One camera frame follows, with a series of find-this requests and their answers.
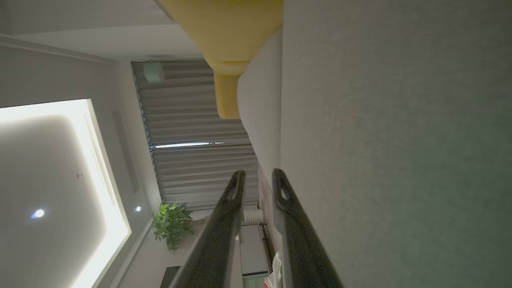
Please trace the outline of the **white cabinet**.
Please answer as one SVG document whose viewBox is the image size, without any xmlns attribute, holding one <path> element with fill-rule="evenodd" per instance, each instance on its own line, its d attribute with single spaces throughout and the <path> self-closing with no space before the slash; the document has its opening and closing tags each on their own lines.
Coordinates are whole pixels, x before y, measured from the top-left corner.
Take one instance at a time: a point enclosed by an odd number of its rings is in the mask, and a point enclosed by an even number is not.
<svg viewBox="0 0 512 288">
<path fill-rule="evenodd" d="M 242 226 L 240 243 L 243 276 L 269 273 L 261 228 L 258 225 Z"/>
</svg>

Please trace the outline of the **small yellow cushion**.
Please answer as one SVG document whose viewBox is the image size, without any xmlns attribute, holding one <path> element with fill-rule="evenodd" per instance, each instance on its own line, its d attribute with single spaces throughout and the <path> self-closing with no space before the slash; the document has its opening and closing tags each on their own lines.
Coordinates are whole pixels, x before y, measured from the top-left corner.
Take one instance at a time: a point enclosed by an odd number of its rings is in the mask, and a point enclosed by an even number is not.
<svg viewBox="0 0 512 288">
<path fill-rule="evenodd" d="M 225 120 L 240 118 L 238 111 L 238 80 L 240 76 L 221 75 L 214 72 L 214 87 L 218 114 Z"/>
</svg>

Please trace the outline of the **large yellow cushion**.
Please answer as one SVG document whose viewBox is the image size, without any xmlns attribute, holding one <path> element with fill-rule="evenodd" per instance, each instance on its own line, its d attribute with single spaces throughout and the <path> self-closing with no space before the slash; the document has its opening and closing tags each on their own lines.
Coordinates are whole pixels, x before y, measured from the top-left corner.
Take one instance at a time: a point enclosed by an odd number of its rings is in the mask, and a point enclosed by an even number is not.
<svg viewBox="0 0 512 288">
<path fill-rule="evenodd" d="M 157 0 L 215 73 L 240 76 L 283 24 L 284 0 Z"/>
</svg>

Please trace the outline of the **grey pleated curtain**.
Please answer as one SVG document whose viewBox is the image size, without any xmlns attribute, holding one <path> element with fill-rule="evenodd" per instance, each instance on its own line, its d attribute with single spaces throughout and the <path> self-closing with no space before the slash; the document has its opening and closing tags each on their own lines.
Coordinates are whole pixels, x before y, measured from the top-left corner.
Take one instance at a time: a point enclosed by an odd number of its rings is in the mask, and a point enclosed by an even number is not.
<svg viewBox="0 0 512 288">
<path fill-rule="evenodd" d="M 257 205 L 256 154 L 241 120 L 218 115 L 206 61 L 163 61 L 160 83 L 146 79 L 144 66 L 132 62 L 161 200 L 196 211 L 214 208 L 233 173 L 244 170 L 244 204 Z"/>
</svg>

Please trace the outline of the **grey fabric sofa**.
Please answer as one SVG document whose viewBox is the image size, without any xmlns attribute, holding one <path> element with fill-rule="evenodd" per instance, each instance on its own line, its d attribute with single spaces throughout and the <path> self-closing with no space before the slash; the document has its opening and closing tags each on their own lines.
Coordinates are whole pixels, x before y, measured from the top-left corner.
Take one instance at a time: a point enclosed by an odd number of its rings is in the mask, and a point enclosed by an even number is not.
<svg viewBox="0 0 512 288">
<path fill-rule="evenodd" d="M 284 0 L 280 168 L 342 288 L 512 288 L 512 0 Z"/>
</svg>

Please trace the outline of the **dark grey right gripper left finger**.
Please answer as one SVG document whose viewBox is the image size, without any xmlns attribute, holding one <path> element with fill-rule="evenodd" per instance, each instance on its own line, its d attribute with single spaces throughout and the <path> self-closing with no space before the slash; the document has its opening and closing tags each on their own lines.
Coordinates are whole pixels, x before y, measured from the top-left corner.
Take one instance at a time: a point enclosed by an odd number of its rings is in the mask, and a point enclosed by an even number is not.
<svg viewBox="0 0 512 288">
<path fill-rule="evenodd" d="M 232 253 L 241 227 L 246 173 L 233 173 L 185 264 L 169 288 L 229 288 Z"/>
</svg>

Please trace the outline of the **green potted plant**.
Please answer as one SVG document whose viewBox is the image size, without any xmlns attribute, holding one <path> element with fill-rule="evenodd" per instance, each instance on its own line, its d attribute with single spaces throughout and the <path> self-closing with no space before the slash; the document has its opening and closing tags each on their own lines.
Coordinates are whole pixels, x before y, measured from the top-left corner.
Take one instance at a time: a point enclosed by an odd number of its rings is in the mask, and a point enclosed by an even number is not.
<svg viewBox="0 0 512 288">
<path fill-rule="evenodd" d="M 186 204 L 179 205 L 178 201 L 161 202 L 151 225 L 155 240 L 164 241 L 169 252 L 176 251 L 184 238 L 194 234 L 191 213 Z"/>
</svg>

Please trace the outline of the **white ribbed pot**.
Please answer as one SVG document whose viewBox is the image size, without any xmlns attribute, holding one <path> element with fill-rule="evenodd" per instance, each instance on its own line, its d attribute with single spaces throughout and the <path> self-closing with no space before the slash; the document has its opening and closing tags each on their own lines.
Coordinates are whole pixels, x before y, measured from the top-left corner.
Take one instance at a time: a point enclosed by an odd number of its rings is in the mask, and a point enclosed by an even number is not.
<svg viewBox="0 0 512 288">
<path fill-rule="evenodd" d="M 265 224 L 264 212 L 262 209 L 244 209 L 242 226 Z"/>
</svg>

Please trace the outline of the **red white basketball jersey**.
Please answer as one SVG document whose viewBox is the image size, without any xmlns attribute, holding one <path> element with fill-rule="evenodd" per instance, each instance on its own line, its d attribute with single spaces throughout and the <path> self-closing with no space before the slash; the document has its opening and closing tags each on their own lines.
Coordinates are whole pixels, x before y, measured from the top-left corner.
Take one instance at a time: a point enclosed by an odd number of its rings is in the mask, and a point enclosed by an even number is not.
<svg viewBox="0 0 512 288">
<path fill-rule="evenodd" d="M 264 279 L 264 288 L 283 288 L 282 259 L 279 251 L 272 260 L 272 273 Z"/>
</svg>

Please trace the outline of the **black screen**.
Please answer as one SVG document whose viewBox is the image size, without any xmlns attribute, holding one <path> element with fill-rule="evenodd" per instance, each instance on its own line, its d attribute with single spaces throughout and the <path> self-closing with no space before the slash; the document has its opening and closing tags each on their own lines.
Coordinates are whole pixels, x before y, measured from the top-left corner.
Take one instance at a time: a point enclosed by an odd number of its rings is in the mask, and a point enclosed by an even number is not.
<svg viewBox="0 0 512 288">
<path fill-rule="evenodd" d="M 180 268 L 180 266 L 167 267 L 162 278 L 160 288 L 169 288 Z"/>
</svg>

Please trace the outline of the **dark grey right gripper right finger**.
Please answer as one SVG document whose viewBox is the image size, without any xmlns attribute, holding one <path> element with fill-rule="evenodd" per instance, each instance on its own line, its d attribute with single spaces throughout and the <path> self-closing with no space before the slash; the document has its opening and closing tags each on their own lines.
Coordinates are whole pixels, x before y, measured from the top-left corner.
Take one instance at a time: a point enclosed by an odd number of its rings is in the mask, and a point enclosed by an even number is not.
<svg viewBox="0 0 512 288">
<path fill-rule="evenodd" d="M 287 175 L 272 172 L 275 223 L 283 239 L 283 288 L 343 288 Z"/>
</svg>

